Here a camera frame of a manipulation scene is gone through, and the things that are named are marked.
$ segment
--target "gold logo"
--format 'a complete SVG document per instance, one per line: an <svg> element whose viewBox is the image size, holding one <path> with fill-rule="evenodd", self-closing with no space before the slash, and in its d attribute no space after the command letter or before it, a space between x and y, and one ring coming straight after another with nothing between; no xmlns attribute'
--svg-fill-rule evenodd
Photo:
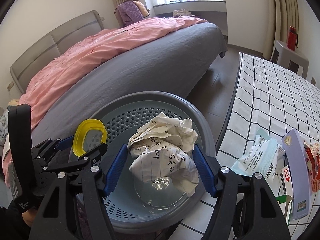
<svg viewBox="0 0 320 240"><path fill-rule="evenodd" d="M285 143L286 145L290 145L290 144L291 144L291 136L290 136L290 135L287 136L287 137L284 139L284 143Z"/></svg>

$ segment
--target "black sleeve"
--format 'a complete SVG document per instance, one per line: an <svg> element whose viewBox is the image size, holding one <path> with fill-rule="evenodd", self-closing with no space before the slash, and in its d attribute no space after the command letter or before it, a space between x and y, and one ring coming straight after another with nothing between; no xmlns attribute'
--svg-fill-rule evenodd
<svg viewBox="0 0 320 240"><path fill-rule="evenodd" d="M0 238L6 240L28 240L30 227L12 201L8 209L0 208Z"/></svg>

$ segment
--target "window sill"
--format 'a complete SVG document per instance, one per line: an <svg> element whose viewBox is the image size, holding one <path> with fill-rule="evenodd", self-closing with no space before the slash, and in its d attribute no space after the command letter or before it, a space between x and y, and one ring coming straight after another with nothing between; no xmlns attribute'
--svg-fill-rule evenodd
<svg viewBox="0 0 320 240"><path fill-rule="evenodd" d="M174 10L227 12L226 2L221 0L193 0L172 2L153 7L155 14L173 13Z"/></svg>

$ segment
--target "crumpled paper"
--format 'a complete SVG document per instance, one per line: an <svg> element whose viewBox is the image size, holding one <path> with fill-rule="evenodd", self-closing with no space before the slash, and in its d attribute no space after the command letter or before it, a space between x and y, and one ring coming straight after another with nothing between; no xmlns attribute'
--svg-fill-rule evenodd
<svg viewBox="0 0 320 240"><path fill-rule="evenodd" d="M192 120L160 113L137 130L128 143L132 157L129 170L143 182L171 177L173 185L191 196L199 183L196 165L190 157L198 137Z"/></svg>

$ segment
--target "stool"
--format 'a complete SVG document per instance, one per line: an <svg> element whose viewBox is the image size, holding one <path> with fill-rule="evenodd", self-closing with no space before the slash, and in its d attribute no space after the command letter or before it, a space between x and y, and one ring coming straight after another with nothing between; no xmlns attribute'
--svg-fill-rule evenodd
<svg viewBox="0 0 320 240"><path fill-rule="evenodd" d="M303 68L302 77L307 79L309 60L301 52L293 51L282 41L276 41L271 62L292 72L298 73L299 66Z"/></svg>

